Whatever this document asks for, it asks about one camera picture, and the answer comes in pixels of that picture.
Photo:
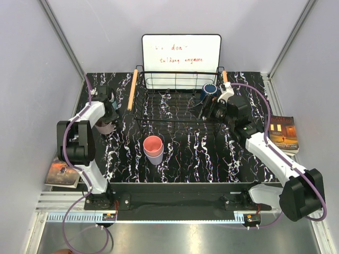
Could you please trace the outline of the light blue ceramic mug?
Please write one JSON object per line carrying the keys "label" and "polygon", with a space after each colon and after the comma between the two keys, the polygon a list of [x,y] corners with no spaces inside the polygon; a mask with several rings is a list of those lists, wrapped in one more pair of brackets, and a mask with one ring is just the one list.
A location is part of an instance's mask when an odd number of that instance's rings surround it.
{"label": "light blue ceramic mug", "polygon": [[112,107],[114,108],[114,110],[117,110],[118,106],[117,106],[117,102],[116,102],[114,97],[110,100],[110,102],[111,102]]}

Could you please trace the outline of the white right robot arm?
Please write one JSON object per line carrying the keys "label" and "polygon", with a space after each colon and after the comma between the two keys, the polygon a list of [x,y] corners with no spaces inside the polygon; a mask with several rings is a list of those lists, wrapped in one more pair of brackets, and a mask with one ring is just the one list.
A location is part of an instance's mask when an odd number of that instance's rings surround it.
{"label": "white right robot arm", "polygon": [[222,103],[212,95],[202,101],[202,116],[216,120],[229,128],[231,137],[276,176],[281,187],[253,183],[240,197],[243,208],[252,210],[259,204],[279,208],[291,221],[309,217],[322,210],[319,221],[327,215],[324,183],[317,169],[308,170],[282,152],[263,131],[249,119],[247,103],[241,96],[231,96]]}

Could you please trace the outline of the dark night scene book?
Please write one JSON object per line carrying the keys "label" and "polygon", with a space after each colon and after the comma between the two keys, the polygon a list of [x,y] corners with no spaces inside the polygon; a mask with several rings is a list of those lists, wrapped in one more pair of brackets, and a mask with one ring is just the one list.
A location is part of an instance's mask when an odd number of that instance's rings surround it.
{"label": "dark night scene book", "polygon": [[288,156],[294,156],[299,151],[295,121],[292,116],[272,115],[270,119],[269,138]]}

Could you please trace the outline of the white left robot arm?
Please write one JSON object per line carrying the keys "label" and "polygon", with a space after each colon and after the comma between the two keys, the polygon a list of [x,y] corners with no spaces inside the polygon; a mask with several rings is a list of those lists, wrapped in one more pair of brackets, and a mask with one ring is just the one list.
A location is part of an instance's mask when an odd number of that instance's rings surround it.
{"label": "white left robot arm", "polygon": [[96,147],[92,129],[108,135],[115,131],[118,121],[115,92],[109,86],[100,86],[79,113],[57,123],[59,160],[79,173],[91,194],[98,194],[96,204],[104,210],[113,206],[114,196],[107,192],[108,181],[95,161]]}

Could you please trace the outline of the lavender plastic cup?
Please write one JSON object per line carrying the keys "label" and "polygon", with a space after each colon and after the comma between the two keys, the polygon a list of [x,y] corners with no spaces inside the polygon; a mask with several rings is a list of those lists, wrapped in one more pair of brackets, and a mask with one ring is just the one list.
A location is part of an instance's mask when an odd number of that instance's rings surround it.
{"label": "lavender plastic cup", "polygon": [[146,157],[148,158],[148,160],[150,161],[150,163],[152,165],[157,166],[157,165],[159,165],[163,161],[163,152],[161,152],[157,156],[151,156],[151,155],[149,155],[147,153],[145,153],[145,154],[146,154]]}

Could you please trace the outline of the dark blue ceramic mug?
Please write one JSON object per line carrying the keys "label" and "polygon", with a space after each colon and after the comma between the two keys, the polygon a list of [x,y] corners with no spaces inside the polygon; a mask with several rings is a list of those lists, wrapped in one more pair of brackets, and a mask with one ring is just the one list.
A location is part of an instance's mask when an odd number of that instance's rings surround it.
{"label": "dark blue ceramic mug", "polygon": [[207,96],[215,96],[218,93],[218,87],[213,83],[206,83],[202,86],[200,92],[200,101],[202,102]]}

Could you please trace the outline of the pink plastic cup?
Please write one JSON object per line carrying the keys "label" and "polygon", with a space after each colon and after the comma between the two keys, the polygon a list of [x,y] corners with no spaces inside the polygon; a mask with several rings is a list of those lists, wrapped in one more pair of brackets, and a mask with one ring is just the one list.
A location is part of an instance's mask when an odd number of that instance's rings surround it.
{"label": "pink plastic cup", "polygon": [[151,135],[144,140],[143,147],[146,154],[156,157],[162,152],[163,142],[160,137]]}

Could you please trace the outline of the white whiteboard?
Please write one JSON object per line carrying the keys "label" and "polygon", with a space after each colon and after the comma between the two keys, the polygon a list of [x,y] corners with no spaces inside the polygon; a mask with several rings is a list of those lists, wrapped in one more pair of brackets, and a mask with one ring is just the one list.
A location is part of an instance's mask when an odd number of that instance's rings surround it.
{"label": "white whiteboard", "polygon": [[201,89],[216,82],[220,35],[145,34],[141,41],[148,89]]}

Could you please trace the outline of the tale of two cities book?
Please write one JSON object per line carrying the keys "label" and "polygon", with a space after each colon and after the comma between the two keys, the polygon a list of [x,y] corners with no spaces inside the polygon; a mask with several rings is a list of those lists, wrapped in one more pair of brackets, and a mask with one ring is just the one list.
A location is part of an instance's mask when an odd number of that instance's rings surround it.
{"label": "tale of two cities book", "polygon": [[76,188],[79,178],[80,175],[74,168],[56,157],[50,166],[44,184],[47,186]]}

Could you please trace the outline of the mauve ceramic mug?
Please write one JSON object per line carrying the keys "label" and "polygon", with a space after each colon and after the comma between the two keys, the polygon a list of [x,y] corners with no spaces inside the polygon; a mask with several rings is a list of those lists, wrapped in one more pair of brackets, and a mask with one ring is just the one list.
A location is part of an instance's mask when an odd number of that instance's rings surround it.
{"label": "mauve ceramic mug", "polygon": [[108,135],[116,130],[116,125],[112,122],[104,123],[102,121],[98,121],[95,124],[96,129],[100,132],[100,134]]}

